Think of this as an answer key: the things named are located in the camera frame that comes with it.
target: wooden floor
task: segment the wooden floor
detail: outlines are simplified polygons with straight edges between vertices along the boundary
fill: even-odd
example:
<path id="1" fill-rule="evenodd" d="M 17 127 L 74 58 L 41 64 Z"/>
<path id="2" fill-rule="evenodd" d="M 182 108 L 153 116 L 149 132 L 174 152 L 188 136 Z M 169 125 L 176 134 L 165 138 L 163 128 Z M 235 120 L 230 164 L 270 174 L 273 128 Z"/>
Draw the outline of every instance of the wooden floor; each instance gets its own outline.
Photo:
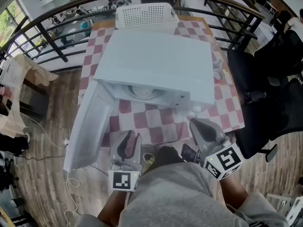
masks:
<path id="1" fill-rule="evenodd" d="M 62 141 L 69 138 L 73 121 L 77 112 L 77 96 L 80 81 L 80 70 L 58 73 L 59 78 L 49 86 L 50 104 L 47 118 L 42 126 L 51 140 L 63 147 Z M 27 158 L 43 158 L 45 156 L 64 156 L 65 150 L 57 149 L 46 138 L 41 128 L 24 118 L 32 134 L 30 149 L 26 151 Z M 270 142 L 267 147 L 278 144 L 278 154 L 266 163 L 262 154 L 257 154 L 247 160 L 237 172 L 247 191 L 260 191 L 275 194 L 298 192 L 297 181 L 303 174 L 303 133 L 291 133 Z M 108 149 L 102 149 L 98 159 L 98 168 L 106 170 L 108 164 Z M 64 212 L 75 209 L 67 190 L 67 175 L 63 168 L 64 157 L 49 158 L 42 161 L 15 158 L 15 170 L 20 178 L 18 188 L 26 200 L 26 209 L 37 221 L 39 226 L 66 226 Z M 80 214 L 97 215 L 108 198 L 107 177 L 98 170 L 89 167 L 74 173 L 80 181 L 79 188 L 71 188 L 71 194 L 78 204 Z M 223 202 L 222 192 L 218 182 L 209 177 L 214 196 Z M 71 226 L 75 220 L 72 213 L 67 213 Z"/>

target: pink and white checkered cloth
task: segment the pink and white checkered cloth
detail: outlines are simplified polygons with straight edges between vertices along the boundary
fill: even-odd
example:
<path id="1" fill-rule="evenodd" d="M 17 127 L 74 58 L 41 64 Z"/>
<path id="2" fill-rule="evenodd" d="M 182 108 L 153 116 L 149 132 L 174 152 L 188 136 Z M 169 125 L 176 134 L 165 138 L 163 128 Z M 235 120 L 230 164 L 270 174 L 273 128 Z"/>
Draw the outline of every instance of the pink and white checkered cloth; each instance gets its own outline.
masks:
<path id="1" fill-rule="evenodd" d="M 102 53 L 114 30 L 115 28 L 111 27 L 91 32 L 80 79 L 79 103 L 89 81 L 95 75 Z M 203 22 L 181 21 L 176 28 L 175 35 L 209 42 L 213 61 L 223 60 L 216 40 L 208 31 Z M 121 131 L 127 130 L 134 131 L 132 139 L 135 134 L 140 133 L 142 144 L 147 145 L 191 138 L 189 119 L 192 117 L 207 118 L 219 124 L 224 132 L 243 128 L 244 121 L 236 88 L 229 73 L 226 71 L 224 73 L 225 80 L 215 80 L 214 106 L 200 113 L 185 111 L 177 113 L 167 107 L 134 101 L 117 101 L 109 119 L 102 146 L 110 146 Z"/>

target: table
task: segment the table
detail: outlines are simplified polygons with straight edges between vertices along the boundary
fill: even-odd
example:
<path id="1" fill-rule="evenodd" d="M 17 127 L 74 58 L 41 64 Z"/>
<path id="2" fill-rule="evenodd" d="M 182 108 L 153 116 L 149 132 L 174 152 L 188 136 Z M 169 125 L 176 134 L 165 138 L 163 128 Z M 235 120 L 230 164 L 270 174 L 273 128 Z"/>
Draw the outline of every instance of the table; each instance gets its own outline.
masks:
<path id="1" fill-rule="evenodd" d="M 277 12 L 278 12 L 278 10 L 270 3 L 270 2 L 268 2 L 268 1 L 266 1 L 266 4 L 265 4 L 265 8 L 267 8 L 268 9 L 268 7 L 266 6 L 266 5 L 269 5 L 269 12 L 272 14 L 272 15 L 275 15 Z"/>
<path id="2" fill-rule="evenodd" d="M 93 13 L 99 12 L 99 11 L 102 11 L 102 10 L 108 10 L 108 7 L 102 5 L 102 6 L 97 6 L 97 7 L 94 7 L 94 8 L 91 9 L 91 11 Z"/>
<path id="3" fill-rule="evenodd" d="M 270 21 L 274 18 L 274 15 L 269 12 L 269 10 L 262 5 L 255 3 L 256 8 L 259 10 L 259 12 L 264 15 L 265 19 L 262 20 L 262 22 L 269 24 Z"/>
<path id="4" fill-rule="evenodd" d="M 268 44 L 269 41 L 272 40 L 275 35 L 275 32 L 273 31 L 271 26 L 264 22 L 261 22 L 255 31 L 255 35 L 258 38 L 259 47 L 257 50 L 259 50 L 263 46 Z"/>
<path id="5" fill-rule="evenodd" d="M 33 60 L 30 60 L 23 54 L 19 54 L 14 58 L 9 58 L 3 62 L 2 66 L 10 66 L 16 70 L 18 75 L 18 83 L 14 88 L 10 88 L 11 95 L 3 97 L 3 104 L 7 107 L 10 105 L 11 110 L 8 116 L 0 114 L 0 133 L 14 138 L 16 134 L 23 135 L 23 129 L 26 127 L 21 118 L 20 112 L 29 115 L 35 120 L 41 120 L 46 114 L 48 108 L 48 94 L 43 89 L 38 87 L 38 84 L 48 86 L 50 81 L 58 78 L 58 75 L 51 73 Z M 33 94 L 30 104 L 25 104 L 19 101 L 22 84 L 27 85 L 37 93 Z"/>
<path id="6" fill-rule="evenodd" d="M 75 31 L 76 31 L 76 28 L 72 28 L 67 33 L 69 34 L 69 33 L 75 32 Z"/>
<path id="7" fill-rule="evenodd" d="M 114 106 L 109 119 L 102 146 L 110 146 L 121 131 L 133 130 L 142 136 L 142 144 L 158 144 L 191 138 L 189 119 L 208 118 L 219 124 L 224 132 L 244 127 L 238 94 L 223 53 L 212 31 L 201 17 L 179 16 L 180 22 L 176 36 L 198 39 L 211 44 L 213 61 L 223 60 L 226 80 L 215 80 L 215 104 L 208 110 L 175 112 L 171 108 L 146 105 L 143 103 L 120 100 Z M 89 81 L 93 79 L 106 44 L 115 30 L 115 20 L 95 23 L 84 56 L 78 103 L 84 96 Z"/>
<path id="8" fill-rule="evenodd" d="M 26 223 L 30 223 L 30 226 L 38 226 L 38 224 L 35 222 L 33 217 L 25 211 L 24 215 L 20 215 L 14 218 L 10 218 L 5 210 L 0 207 L 0 215 L 3 217 L 5 224 L 8 227 L 17 227 L 17 226 L 23 226 Z"/>
<path id="9" fill-rule="evenodd" d="M 303 208 L 303 196 L 284 197 L 270 193 L 267 193 L 266 196 L 286 202 L 279 212 L 285 216 L 289 226 L 291 226 Z"/>

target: person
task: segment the person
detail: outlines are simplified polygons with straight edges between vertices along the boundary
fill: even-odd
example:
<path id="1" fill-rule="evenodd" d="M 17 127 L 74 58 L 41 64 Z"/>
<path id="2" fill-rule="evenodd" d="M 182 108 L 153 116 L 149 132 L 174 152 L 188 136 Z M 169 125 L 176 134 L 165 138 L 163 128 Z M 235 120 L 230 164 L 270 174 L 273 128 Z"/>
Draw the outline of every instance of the person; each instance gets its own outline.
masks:
<path id="1" fill-rule="evenodd" d="M 76 227 L 192 226 L 287 227 L 260 194 L 248 194 L 234 175 L 220 181 L 226 207 L 213 199 L 205 170 L 184 162 L 172 147 L 160 148 L 127 204 L 114 191 L 98 218 L 81 215 Z"/>
<path id="2" fill-rule="evenodd" d="M 88 28 L 88 27 L 89 27 L 89 23 L 88 23 L 87 21 L 83 21 L 83 22 L 80 24 L 80 30 L 86 29 L 86 28 Z M 84 37 L 86 38 L 86 37 L 89 37 L 89 36 L 90 36 L 90 33 L 91 33 L 91 31 L 85 31 L 85 32 L 83 32 L 82 34 L 83 34 Z"/>
<path id="3" fill-rule="evenodd" d="M 83 14 L 89 14 L 88 11 L 86 11 L 83 7 L 81 7 L 79 5 L 77 5 L 76 8 L 79 9 Z"/>
<path id="4" fill-rule="evenodd" d="M 296 32 L 299 38 L 303 41 L 303 9 L 300 10 L 300 18 L 292 17 L 284 27 L 284 33 L 291 29 Z"/>

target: power cord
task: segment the power cord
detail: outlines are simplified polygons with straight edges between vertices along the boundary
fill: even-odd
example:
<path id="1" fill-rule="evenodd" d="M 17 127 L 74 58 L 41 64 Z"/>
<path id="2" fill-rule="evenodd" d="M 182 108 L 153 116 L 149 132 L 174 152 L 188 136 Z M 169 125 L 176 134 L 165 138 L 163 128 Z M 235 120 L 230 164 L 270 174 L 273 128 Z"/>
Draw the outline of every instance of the power cord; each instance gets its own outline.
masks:
<path id="1" fill-rule="evenodd" d="M 45 133 L 47 139 L 49 140 L 49 142 L 51 142 L 53 146 L 57 147 L 58 149 L 66 149 L 67 146 L 64 147 L 64 148 L 61 148 L 61 147 L 57 146 L 56 144 L 54 144 L 54 143 L 51 141 L 51 139 L 49 138 L 49 136 L 48 136 L 48 134 L 46 133 L 45 129 L 44 129 L 44 128 L 42 127 L 42 125 L 39 124 L 36 120 L 32 119 L 31 117 L 25 115 L 25 114 L 22 113 L 22 112 L 20 112 L 20 113 L 21 113 L 23 116 L 25 116 L 26 118 L 29 118 L 30 120 L 32 120 L 33 122 L 35 122 L 36 124 L 38 124 L 38 125 L 41 127 L 41 129 L 44 131 L 44 133 Z"/>
<path id="2" fill-rule="evenodd" d="M 102 172 L 102 173 L 105 174 L 106 176 L 108 176 L 107 173 L 103 172 L 102 170 L 100 170 L 99 168 L 97 168 L 97 167 L 95 167 L 95 166 L 93 166 L 93 165 L 89 165 L 88 167 L 82 168 L 82 169 L 83 169 L 83 170 L 86 170 L 86 169 L 88 169 L 90 166 L 91 166 L 92 168 L 97 169 L 98 171 Z M 66 223 L 67 223 L 66 227 L 68 227 L 68 226 L 70 225 L 70 223 L 69 223 L 69 221 L 68 221 L 68 218 L 67 218 L 67 216 L 66 216 L 66 213 L 67 213 L 68 211 L 71 211 L 71 212 L 72 212 L 72 215 L 73 215 L 73 217 L 75 218 L 75 220 L 78 220 L 78 218 L 79 218 L 79 216 L 80 216 L 80 214 L 77 213 L 78 205 L 77 205 L 75 199 L 72 197 L 71 192 L 70 192 L 70 190 L 68 189 L 68 185 L 67 185 L 67 183 L 70 183 L 70 185 L 72 185 L 74 188 L 78 188 L 78 187 L 80 186 L 80 181 L 79 181 L 77 178 L 75 178 L 75 177 L 69 177 L 69 176 L 70 176 L 70 173 L 68 173 L 68 175 L 67 175 L 67 180 L 66 180 L 66 182 L 65 182 L 65 186 L 66 186 L 66 189 L 67 189 L 68 194 L 70 195 L 72 201 L 74 202 L 74 204 L 75 204 L 75 206 L 76 206 L 76 209 L 75 209 L 75 210 L 66 210 L 66 211 L 64 212 L 64 216 L 65 216 Z M 73 183 L 71 182 L 71 180 L 75 180 L 75 181 L 77 182 L 77 184 L 73 184 Z"/>
<path id="3" fill-rule="evenodd" d="M 26 158 L 25 156 L 16 156 L 16 155 L 11 154 L 11 153 L 8 153 L 8 152 L 6 152 L 6 151 L 5 151 L 5 153 L 6 153 L 6 154 L 9 154 L 9 155 L 12 155 L 12 156 L 14 156 L 14 157 L 24 158 L 24 159 L 27 160 L 27 161 L 29 161 L 29 160 L 31 160 L 31 159 L 34 159 L 34 160 L 36 160 L 36 161 L 42 161 L 42 160 L 45 160 L 45 159 L 48 159 L 48 158 L 62 158 L 62 157 L 65 156 L 65 155 L 64 155 L 64 156 L 57 156 L 57 157 L 44 157 L 44 158 L 41 158 L 41 159 L 37 159 L 37 158 L 35 158 L 35 157 Z"/>

